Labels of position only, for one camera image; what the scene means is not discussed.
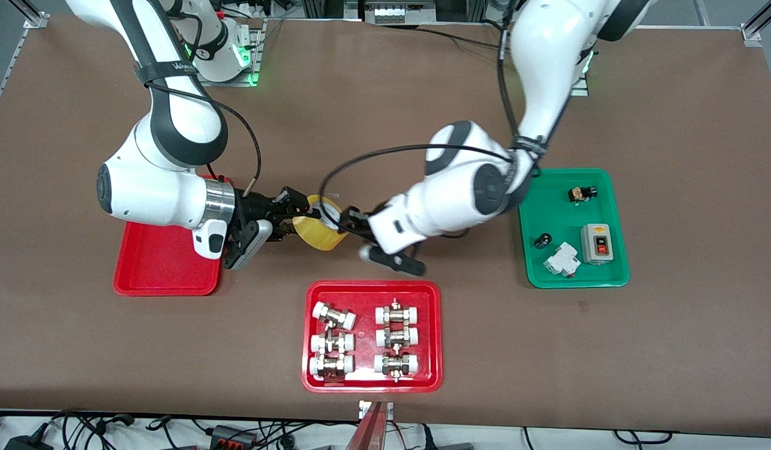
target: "brown table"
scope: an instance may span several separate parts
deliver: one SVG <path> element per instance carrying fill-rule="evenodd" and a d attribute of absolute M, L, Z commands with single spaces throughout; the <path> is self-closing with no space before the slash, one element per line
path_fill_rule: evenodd
<path fill-rule="evenodd" d="M 496 38 L 485 26 L 445 29 Z M 0 407 L 354 419 L 358 399 L 383 398 L 400 421 L 771 435 L 762 51 L 733 31 L 659 29 L 599 48 L 591 97 L 571 100 L 544 163 L 613 176 L 629 284 L 531 288 L 514 214 L 430 240 L 442 387 L 315 395 L 299 381 L 308 285 L 397 276 L 360 262 L 355 239 L 322 253 L 293 237 L 224 272 L 209 297 L 114 294 L 124 225 L 98 207 L 94 177 L 148 94 L 117 34 L 53 17 L 29 33 L 0 104 Z M 515 76 L 509 85 L 520 110 Z M 361 23 L 285 23 L 260 86 L 211 94 L 254 126 L 266 194 L 313 193 L 337 163 L 426 142 L 458 119 L 509 138 L 491 49 Z M 246 183 L 251 144 L 228 120 L 215 168 Z M 420 174 L 420 152 L 382 157 L 331 192 L 368 208 Z"/>

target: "yellow disc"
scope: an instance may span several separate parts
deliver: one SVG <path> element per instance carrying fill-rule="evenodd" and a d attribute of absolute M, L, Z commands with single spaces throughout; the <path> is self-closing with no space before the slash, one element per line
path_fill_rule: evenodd
<path fill-rule="evenodd" d="M 319 207 L 319 196 L 309 196 L 308 204 L 311 208 L 319 211 L 322 219 L 312 219 L 311 217 L 294 217 L 291 221 L 294 223 L 294 229 L 305 242 L 311 247 L 330 251 L 342 241 L 346 233 L 338 233 L 338 227 L 331 222 Z M 325 208 L 329 214 L 334 215 L 334 219 L 341 218 L 341 209 L 335 203 L 325 197 Z"/>

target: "empty red tray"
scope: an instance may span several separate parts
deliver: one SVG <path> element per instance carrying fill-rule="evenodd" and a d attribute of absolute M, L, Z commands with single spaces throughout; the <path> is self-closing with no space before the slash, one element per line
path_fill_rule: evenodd
<path fill-rule="evenodd" d="M 191 230 L 128 222 L 114 273 L 120 296 L 207 296 L 222 260 L 194 251 Z"/>
<path fill-rule="evenodd" d="M 302 385 L 312 393 L 431 393 L 442 382 L 442 345 L 440 344 L 440 293 L 429 281 L 317 281 L 306 296 L 305 329 L 302 343 Z M 419 370 L 410 378 L 394 382 L 389 376 L 374 371 L 374 356 L 386 350 L 377 347 L 375 330 L 383 325 L 374 322 L 374 308 L 394 301 L 403 307 L 417 308 L 419 342 L 405 348 L 405 353 L 418 356 Z M 355 336 L 355 371 L 340 382 L 325 382 L 308 370 L 311 336 L 322 333 L 325 324 L 312 316 L 314 305 L 324 302 L 335 309 L 348 309 L 357 314 L 352 333 Z"/>

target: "green tray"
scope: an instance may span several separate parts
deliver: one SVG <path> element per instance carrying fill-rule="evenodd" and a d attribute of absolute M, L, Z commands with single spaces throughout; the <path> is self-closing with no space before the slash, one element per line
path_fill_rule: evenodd
<path fill-rule="evenodd" d="M 569 189 L 596 186 L 598 196 L 589 202 L 569 202 Z M 625 240 L 616 209 L 614 186 L 608 173 L 602 169 L 543 169 L 533 180 L 527 197 L 519 205 L 522 223 L 522 242 L 525 248 L 527 278 L 537 288 L 617 288 L 627 284 L 630 269 L 627 265 Z M 577 259 L 582 261 L 580 229 L 587 223 L 607 223 L 614 246 L 614 260 L 593 266 L 582 263 L 574 278 L 552 274 L 544 261 L 553 256 L 563 242 L 577 249 Z M 538 250 L 535 239 L 542 233 L 552 235 L 552 243 Z"/>

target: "white cap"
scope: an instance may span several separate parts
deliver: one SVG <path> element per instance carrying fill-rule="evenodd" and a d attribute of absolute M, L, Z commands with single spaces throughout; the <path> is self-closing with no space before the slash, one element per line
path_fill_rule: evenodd
<path fill-rule="evenodd" d="M 374 330 L 374 340 L 377 341 L 377 347 L 385 347 L 386 346 L 386 331 L 385 330 Z"/>
<path fill-rule="evenodd" d="M 322 314 L 322 308 L 325 307 L 324 302 L 316 302 L 316 306 L 314 306 L 314 319 L 318 319 L 319 315 Z"/>
<path fill-rule="evenodd" d="M 355 349 L 355 335 L 347 333 L 344 335 L 344 350 L 353 351 Z"/>
<path fill-rule="evenodd" d="M 357 319 L 357 316 L 355 314 L 348 312 L 346 313 L 346 318 L 344 319 L 343 324 L 341 324 L 342 328 L 345 330 L 351 330 L 352 327 L 355 325 L 355 319 Z"/>
<path fill-rule="evenodd" d="M 408 355 L 408 373 L 419 371 L 419 359 L 416 355 Z"/>
<path fill-rule="evenodd" d="M 374 371 L 383 373 L 383 355 L 374 356 Z"/>
<path fill-rule="evenodd" d="M 408 323 L 415 325 L 418 322 L 419 316 L 415 306 L 408 308 Z"/>
<path fill-rule="evenodd" d="M 377 307 L 374 308 L 374 322 L 377 325 L 383 325 L 383 314 L 386 312 L 383 311 L 383 308 Z"/>
<path fill-rule="evenodd" d="M 408 339 L 410 345 L 419 343 L 419 330 L 416 327 L 408 327 Z"/>
<path fill-rule="evenodd" d="M 344 356 L 344 373 L 353 373 L 355 371 L 355 361 L 352 355 Z"/>
<path fill-rule="evenodd" d="M 311 356 L 311 361 L 308 363 L 311 367 L 311 375 L 319 375 L 319 361 L 316 356 Z"/>
<path fill-rule="evenodd" d="M 311 336 L 311 351 L 319 351 L 319 339 L 320 335 Z"/>

